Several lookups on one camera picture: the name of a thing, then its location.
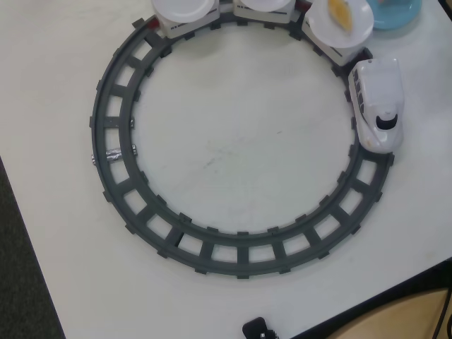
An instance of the train window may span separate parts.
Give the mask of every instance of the train window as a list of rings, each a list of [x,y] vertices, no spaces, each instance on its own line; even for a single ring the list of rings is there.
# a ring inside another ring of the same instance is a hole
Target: train window
[[[387,131],[389,129],[393,129],[396,127],[397,124],[397,114],[395,115],[394,119],[391,120],[382,120],[380,117],[376,117],[376,126],[379,129],[383,129],[384,131]]]

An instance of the dark carpet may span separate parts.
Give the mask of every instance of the dark carpet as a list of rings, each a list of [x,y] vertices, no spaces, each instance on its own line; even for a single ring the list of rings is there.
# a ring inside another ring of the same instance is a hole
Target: dark carpet
[[[1,159],[0,338],[65,338]]]

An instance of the toy train track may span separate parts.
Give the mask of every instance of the toy train track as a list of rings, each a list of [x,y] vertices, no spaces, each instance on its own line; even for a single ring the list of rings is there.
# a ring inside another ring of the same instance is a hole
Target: toy train track
[[[311,43],[302,32],[302,21],[303,14],[297,22],[290,22],[289,24],[263,24],[265,28],[269,29],[274,29],[275,27],[285,29],[291,37],[297,40],[308,40]],[[221,28],[223,23],[247,25],[248,22],[258,21],[238,18],[233,13],[222,13],[220,19],[204,27],[204,29],[218,29]],[[159,255],[165,258],[173,258],[176,261],[191,266],[198,273],[220,273],[235,275],[238,278],[249,278],[250,275],[265,273],[287,273],[295,266],[317,258],[321,259],[327,256],[329,251],[344,240],[344,238],[356,233],[360,228],[359,224],[373,204],[381,198],[381,190],[389,168],[393,164],[394,156],[392,154],[380,155],[370,153],[363,149],[358,141],[354,118],[352,119],[352,129],[354,129],[355,133],[355,142],[350,146],[350,152],[348,153],[350,157],[348,167],[338,177],[338,186],[330,196],[325,196],[320,201],[319,207],[314,212],[297,218],[291,225],[274,227],[258,234],[249,234],[248,232],[227,234],[212,227],[198,226],[192,222],[189,216],[182,213],[176,214],[169,209],[165,200],[153,193],[148,186],[148,180],[145,174],[138,168],[136,148],[131,142],[131,127],[133,126],[132,108],[134,102],[139,100],[141,82],[153,72],[153,64],[159,58],[164,58],[171,53],[172,45],[176,41],[181,38],[188,40],[195,36],[195,32],[172,40],[161,38],[155,31],[157,29],[155,27],[155,17],[149,18],[146,21],[140,19],[133,26],[135,27],[135,31],[115,52],[102,80],[97,86],[97,97],[95,99],[93,116],[90,119],[93,137],[93,163],[99,172],[102,185],[105,188],[105,198],[114,205],[125,220],[127,229],[132,234],[137,234],[151,246],[155,247]],[[132,53],[144,40],[151,46],[151,50],[142,60],[139,60]],[[318,47],[314,45],[313,48],[317,54],[322,54]],[[342,78],[345,88],[348,88],[347,76],[350,70],[358,61],[370,58],[371,54],[369,51],[364,50],[354,61],[344,67],[333,64],[332,69],[336,76]],[[126,87],[115,83],[124,65],[129,65],[134,69],[134,73]],[[122,97],[119,117],[107,116],[107,104],[110,95]],[[345,96],[349,97],[350,94],[345,91]],[[112,150],[106,149],[106,129],[119,130],[120,150],[113,150],[115,152],[112,153]],[[112,154],[115,156],[113,160],[124,161],[129,174],[127,180],[118,184],[114,181],[110,169]],[[357,178],[363,160],[368,160],[376,164],[376,171],[371,184],[365,184]],[[124,196],[134,189],[137,190],[146,202],[146,207],[138,214],[135,214],[124,200]],[[349,215],[340,207],[340,202],[345,198],[350,189],[361,193],[362,200]],[[172,226],[172,229],[165,238],[160,237],[146,226],[147,221],[155,215],[159,215]],[[330,215],[339,222],[340,226],[330,235],[322,239],[314,229],[314,226]],[[178,247],[185,234],[202,241],[203,244],[199,255],[189,253]],[[303,234],[307,238],[310,247],[295,254],[287,255],[283,242],[300,234]],[[237,262],[230,263],[214,260],[212,253],[216,245],[236,247]],[[250,262],[250,248],[263,245],[272,246],[275,259],[263,262]]]

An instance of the orange toy food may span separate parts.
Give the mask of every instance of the orange toy food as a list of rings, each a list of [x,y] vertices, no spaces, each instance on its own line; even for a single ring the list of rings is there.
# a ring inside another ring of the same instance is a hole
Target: orange toy food
[[[328,0],[328,12],[345,32],[351,33],[353,29],[352,11],[345,0]]]

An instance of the table surface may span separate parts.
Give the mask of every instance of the table surface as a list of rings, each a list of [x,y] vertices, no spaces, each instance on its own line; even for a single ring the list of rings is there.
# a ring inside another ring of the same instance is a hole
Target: table surface
[[[452,23],[435,0],[368,44],[375,57],[399,59],[406,99],[405,142],[379,204],[324,260],[245,281],[161,258],[102,195],[90,159],[95,87],[131,23],[150,15],[149,0],[0,3],[0,156],[68,339],[241,338],[257,316],[289,338],[452,256]],[[325,59],[282,30],[202,32],[141,87],[139,165],[201,225],[287,224],[347,164],[343,90]],[[132,194],[131,206],[140,203]]]

